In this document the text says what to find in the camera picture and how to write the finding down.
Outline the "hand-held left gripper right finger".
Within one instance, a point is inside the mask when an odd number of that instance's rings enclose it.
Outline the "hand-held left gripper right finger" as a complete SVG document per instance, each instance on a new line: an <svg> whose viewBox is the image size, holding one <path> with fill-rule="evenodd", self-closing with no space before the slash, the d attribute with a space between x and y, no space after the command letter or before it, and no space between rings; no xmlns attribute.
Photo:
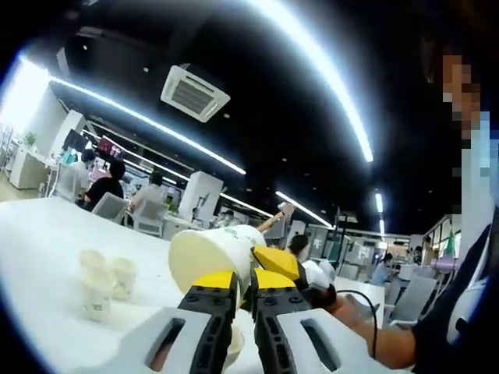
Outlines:
<svg viewBox="0 0 499 374"><path fill-rule="evenodd" d="M287 277L251 273L254 340L265 373L389 373L364 339L323 309L312 309Z"/></svg>

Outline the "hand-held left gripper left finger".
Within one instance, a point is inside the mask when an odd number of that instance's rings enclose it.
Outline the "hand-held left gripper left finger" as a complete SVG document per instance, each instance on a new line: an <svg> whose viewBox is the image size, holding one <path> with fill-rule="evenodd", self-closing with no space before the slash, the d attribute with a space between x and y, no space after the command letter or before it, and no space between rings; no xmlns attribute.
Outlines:
<svg viewBox="0 0 499 374"><path fill-rule="evenodd" d="M195 280L179 305L128 333L117 373L220 373L232 340L239 277L231 270Z"/></svg>

